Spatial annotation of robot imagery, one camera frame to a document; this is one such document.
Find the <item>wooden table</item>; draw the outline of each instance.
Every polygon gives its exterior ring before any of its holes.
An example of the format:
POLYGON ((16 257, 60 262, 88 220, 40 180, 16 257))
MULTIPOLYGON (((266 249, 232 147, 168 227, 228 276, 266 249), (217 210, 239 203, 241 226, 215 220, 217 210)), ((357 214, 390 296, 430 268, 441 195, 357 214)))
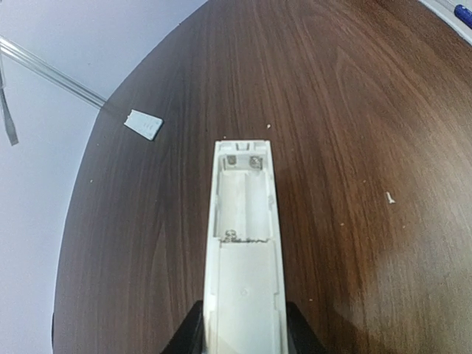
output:
POLYGON ((219 139, 271 140, 287 299, 333 353, 469 353, 471 89, 472 48, 413 0, 210 0, 97 118, 55 353, 158 353, 201 299, 219 139))

